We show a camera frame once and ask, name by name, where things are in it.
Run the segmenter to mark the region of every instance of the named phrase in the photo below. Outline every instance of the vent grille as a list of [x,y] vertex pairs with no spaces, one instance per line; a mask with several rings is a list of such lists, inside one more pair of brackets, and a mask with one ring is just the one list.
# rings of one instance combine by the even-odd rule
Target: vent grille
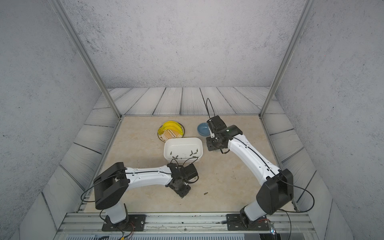
[[[66,240],[120,240],[117,234],[69,234]],[[244,234],[139,234],[130,240],[244,240]]]

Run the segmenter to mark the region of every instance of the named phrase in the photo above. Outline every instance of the beige tabletop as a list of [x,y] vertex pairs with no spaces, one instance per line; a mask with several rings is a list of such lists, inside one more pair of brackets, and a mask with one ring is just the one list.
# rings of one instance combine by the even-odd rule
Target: beige tabletop
[[[234,124],[240,128],[249,142],[276,164],[258,116],[220,117],[227,126]],[[190,185],[191,190],[184,198],[162,185],[139,187],[127,191],[121,198],[128,212],[238,212],[256,199],[260,184],[242,160],[233,152],[221,154],[207,150],[205,137],[197,132],[197,126],[207,119],[206,116],[124,118],[102,171],[116,162],[133,168],[166,165],[164,142],[158,139],[157,130],[169,120],[185,127],[185,137],[198,137],[203,142],[203,156],[194,163],[199,180]],[[289,203],[284,209],[293,210],[293,205]],[[94,203],[88,203],[84,212],[99,210]]]

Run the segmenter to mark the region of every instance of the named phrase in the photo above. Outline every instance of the white plastic container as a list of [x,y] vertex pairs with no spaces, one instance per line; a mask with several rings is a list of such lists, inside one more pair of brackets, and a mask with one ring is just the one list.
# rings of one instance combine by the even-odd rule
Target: white plastic container
[[202,156],[203,142],[197,137],[172,138],[167,140],[164,145],[164,157],[168,162],[176,159],[182,165],[189,158],[191,159],[186,161],[186,163],[198,162]]

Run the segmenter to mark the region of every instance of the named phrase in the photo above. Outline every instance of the metal frame pole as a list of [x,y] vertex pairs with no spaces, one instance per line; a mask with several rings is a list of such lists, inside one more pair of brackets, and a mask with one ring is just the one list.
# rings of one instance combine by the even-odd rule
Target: metal frame pole
[[292,54],[295,51],[295,46],[297,45],[297,43],[300,39],[300,36],[303,33],[303,30],[305,28],[305,25],[309,19],[309,16],[313,10],[315,3],[316,3],[316,0],[307,0],[307,2],[305,3],[304,9],[303,9],[301,16],[299,18],[299,22],[297,23],[295,31],[293,32],[293,35],[291,37],[287,51],[285,52],[283,60],[281,61],[281,64],[280,64],[280,67],[276,73],[275,79],[273,80],[273,82],[271,84],[271,88],[269,89],[269,93],[268,93],[266,100],[264,102],[262,111],[259,114],[260,119],[262,119],[264,117],[265,112],[268,109],[269,103],[271,102],[273,95],[275,94],[277,87],[280,84],[280,81],[284,75],[285,69],[287,68],[288,63],[292,57]]
[[88,70],[92,74],[93,79],[95,80],[96,84],[99,86],[101,92],[104,94],[105,99],[107,99],[107,102],[113,109],[116,116],[120,119],[121,113],[116,107],[111,95],[109,94],[109,91],[105,87],[99,73],[97,72],[91,58],[87,54],[85,47],[80,41],[79,36],[77,35],[75,29],[73,28],[71,21],[68,18],[68,15],[64,11],[64,8],[62,4],[60,3],[60,0],[49,0],[53,10],[55,11],[57,17],[59,18],[61,24],[63,25],[65,31],[68,33],[69,37],[71,38],[73,44],[76,46],[77,51],[79,52],[81,58],[83,59],[85,65],[87,66]]

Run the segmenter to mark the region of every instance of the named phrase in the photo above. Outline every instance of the enclosure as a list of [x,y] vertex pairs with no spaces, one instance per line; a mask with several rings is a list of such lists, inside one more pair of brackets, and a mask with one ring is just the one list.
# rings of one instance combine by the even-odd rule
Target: enclosure
[[[172,120],[203,142],[199,181],[184,198],[127,191],[128,214],[146,215],[132,239],[379,239],[383,11],[379,0],[4,2],[0,236],[120,239],[86,202],[93,180],[116,162],[167,164],[156,132]],[[261,185],[232,151],[207,150],[196,128],[214,115],[293,174],[292,212],[267,215],[266,230],[230,229],[226,215]]]

